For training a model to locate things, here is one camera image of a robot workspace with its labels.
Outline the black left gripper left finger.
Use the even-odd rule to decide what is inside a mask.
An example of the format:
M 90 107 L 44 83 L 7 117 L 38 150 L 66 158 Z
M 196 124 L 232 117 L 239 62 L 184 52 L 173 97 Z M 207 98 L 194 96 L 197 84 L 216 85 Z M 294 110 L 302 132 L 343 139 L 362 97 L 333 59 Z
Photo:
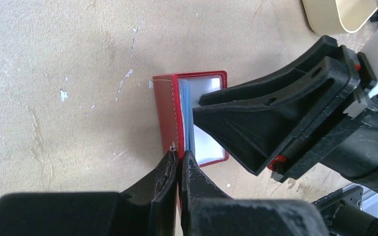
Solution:
M 169 151 L 123 192 L 13 193 L 0 198 L 0 236 L 171 236 L 179 159 Z

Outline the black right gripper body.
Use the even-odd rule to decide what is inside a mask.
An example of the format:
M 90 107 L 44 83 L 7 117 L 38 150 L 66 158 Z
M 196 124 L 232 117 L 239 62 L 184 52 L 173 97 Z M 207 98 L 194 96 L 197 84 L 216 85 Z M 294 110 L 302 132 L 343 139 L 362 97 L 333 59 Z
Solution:
M 284 154 L 270 164 L 271 177 L 284 182 L 298 179 L 317 163 L 338 172 L 345 179 L 378 192 L 378 98 L 369 98 L 375 75 L 364 53 L 341 46 L 338 56 L 353 65 L 358 86 L 320 125 L 304 144 L 295 144 L 297 158 Z

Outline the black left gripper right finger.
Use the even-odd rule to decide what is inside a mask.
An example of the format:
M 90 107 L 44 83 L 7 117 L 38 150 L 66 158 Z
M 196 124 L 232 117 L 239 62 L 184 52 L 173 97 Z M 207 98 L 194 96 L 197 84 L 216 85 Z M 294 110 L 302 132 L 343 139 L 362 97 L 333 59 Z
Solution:
M 294 199 L 233 199 L 199 168 L 182 159 L 181 226 L 185 236 L 327 236 L 316 207 Z

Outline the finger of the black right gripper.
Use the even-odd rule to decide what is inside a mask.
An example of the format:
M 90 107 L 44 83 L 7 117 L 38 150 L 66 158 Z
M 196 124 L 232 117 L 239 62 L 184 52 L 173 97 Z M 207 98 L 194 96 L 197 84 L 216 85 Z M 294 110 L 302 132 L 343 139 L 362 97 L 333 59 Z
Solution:
M 310 49 L 285 67 L 264 77 L 201 96 L 201 106 L 262 97 L 279 91 L 309 73 L 338 48 L 337 40 L 322 36 Z
M 199 106 L 196 126 L 211 135 L 248 172 L 258 175 L 304 144 L 359 84 L 353 65 L 324 57 L 309 73 L 274 93 Z

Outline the red card holder wallet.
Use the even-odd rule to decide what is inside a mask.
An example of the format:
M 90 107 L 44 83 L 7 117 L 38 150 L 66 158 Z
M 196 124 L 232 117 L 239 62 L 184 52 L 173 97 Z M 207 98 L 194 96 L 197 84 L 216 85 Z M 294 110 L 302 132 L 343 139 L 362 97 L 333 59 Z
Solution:
M 214 138 L 194 124 L 192 111 L 200 106 L 202 95 L 227 87 L 225 71 L 156 75 L 152 85 L 164 152 L 175 151 L 183 159 L 191 151 L 200 167 L 229 158 Z

